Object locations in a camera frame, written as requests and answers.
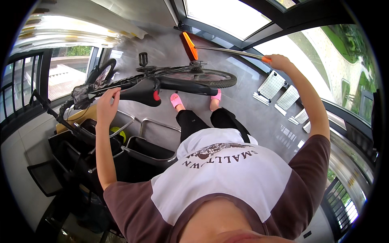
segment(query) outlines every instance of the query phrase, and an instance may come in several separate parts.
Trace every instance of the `foot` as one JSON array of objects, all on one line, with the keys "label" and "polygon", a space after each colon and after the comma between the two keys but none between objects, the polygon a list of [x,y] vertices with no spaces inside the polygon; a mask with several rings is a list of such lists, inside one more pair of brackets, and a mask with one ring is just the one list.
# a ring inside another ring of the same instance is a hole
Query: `foot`
[{"label": "foot", "polygon": [[209,109],[211,111],[215,111],[220,108],[219,107],[220,99],[221,99],[221,90],[217,89],[217,95],[211,96],[211,103],[209,105]]},{"label": "foot", "polygon": [[182,101],[178,94],[174,93],[170,97],[170,102],[172,103],[173,107],[179,112],[180,110],[185,110],[184,105],[182,104]]}]

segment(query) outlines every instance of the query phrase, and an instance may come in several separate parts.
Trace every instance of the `orange broom head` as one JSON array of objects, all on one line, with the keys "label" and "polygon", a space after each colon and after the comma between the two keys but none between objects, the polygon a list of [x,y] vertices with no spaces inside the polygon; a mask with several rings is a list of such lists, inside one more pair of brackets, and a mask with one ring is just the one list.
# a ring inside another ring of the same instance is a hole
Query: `orange broom head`
[{"label": "orange broom head", "polygon": [[193,42],[189,38],[188,34],[186,32],[182,32],[180,34],[180,38],[181,38],[182,44],[184,45],[186,54],[189,57],[189,60],[191,60],[191,61],[198,60],[197,50],[195,48],[195,45],[193,44]]}]

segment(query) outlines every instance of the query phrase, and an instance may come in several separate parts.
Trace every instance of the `bicycle wheel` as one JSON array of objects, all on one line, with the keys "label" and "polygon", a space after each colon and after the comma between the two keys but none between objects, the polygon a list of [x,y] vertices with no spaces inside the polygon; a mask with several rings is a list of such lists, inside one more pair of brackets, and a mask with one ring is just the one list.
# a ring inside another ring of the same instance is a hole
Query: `bicycle wheel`
[{"label": "bicycle wheel", "polygon": [[201,69],[201,72],[173,72],[160,75],[161,78],[176,81],[187,80],[198,84],[205,84],[210,88],[228,88],[237,83],[237,77],[231,73]]},{"label": "bicycle wheel", "polygon": [[109,59],[106,63],[102,65],[102,67],[96,71],[96,69],[92,70],[89,75],[86,84],[94,84],[96,87],[100,87],[105,84],[107,80],[110,80],[114,75],[114,67],[116,65],[115,59]]}]

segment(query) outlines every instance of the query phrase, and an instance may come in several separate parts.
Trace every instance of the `gray tile floor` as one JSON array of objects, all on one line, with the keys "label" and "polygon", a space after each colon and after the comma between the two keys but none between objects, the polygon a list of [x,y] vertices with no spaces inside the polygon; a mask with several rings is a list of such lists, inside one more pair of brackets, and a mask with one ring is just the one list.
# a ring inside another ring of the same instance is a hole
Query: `gray tile floor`
[{"label": "gray tile floor", "polygon": [[[148,35],[143,40],[138,38],[126,40],[114,48],[123,52],[122,56],[116,59],[116,69],[119,73],[115,75],[115,80],[139,74],[135,68],[139,67],[138,54],[141,52],[148,53],[149,65],[178,66],[189,63],[179,38],[180,31],[156,24],[140,22],[135,24],[145,30]],[[192,41],[195,45],[216,47],[213,43],[200,37],[193,37]],[[308,139],[308,135],[302,129],[303,125],[297,126],[288,121],[288,118],[297,115],[302,107],[296,103],[293,104],[287,110],[286,116],[274,108],[277,99],[285,92],[284,88],[277,93],[269,106],[254,99],[252,94],[268,75],[245,59],[207,50],[198,50],[198,54],[199,60],[208,64],[205,68],[226,71],[238,78],[235,86],[222,89],[220,106],[233,112],[250,134],[257,139],[259,145],[273,150],[289,162],[298,151],[297,145],[300,140],[306,141]],[[173,93],[174,91],[171,90],[163,90],[160,93],[162,104],[158,107],[148,107],[134,101],[121,100],[119,110],[132,114],[140,120],[147,117],[179,128],[175,119],[177,112],[170,103],[170,96]],[[179,95],[186,109],[193,110],[212,127],[209,96],[183,92],[179,92]],[[123,115],[117,115],[114,124],[120,125],[124,119],[127,118]],[[129,126],[126,130],[127,136],[138,135],[139,127],[139,123]],[[146,138],[149,141],[167,149],[175,150],[180,143],[180,134],[176,131],[152,124],[147,127],[146,131]]]}]

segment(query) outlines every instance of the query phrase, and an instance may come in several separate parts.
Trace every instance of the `white t-shirt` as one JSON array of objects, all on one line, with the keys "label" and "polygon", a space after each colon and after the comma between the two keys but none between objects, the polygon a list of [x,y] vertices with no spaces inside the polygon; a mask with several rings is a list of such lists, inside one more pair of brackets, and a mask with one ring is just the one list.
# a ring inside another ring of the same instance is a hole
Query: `white t-shirt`
[{"label": "white t-shirt", "polygon": [[322,200],[330,143],[314,135],[287,164],[249,138],[244,143],[230,128],[200,130],[162,174],[109,185],[104,199],[127,241],[177,243],[196,209],[216,197],[241,209],[255,232],[298,237]]},{"label": "white t-shirt", "polygon": [[[185,139],[177,150],[178,161],[151,180],[151,200],[163,219],[174,225],[196,199],[225,193],[246,202],[266,221],[292,169],[275,152],[249,138],[252,143],[244,143],[236,129],[207,128]],[[256,193],[245,190],[247,186]]]}]

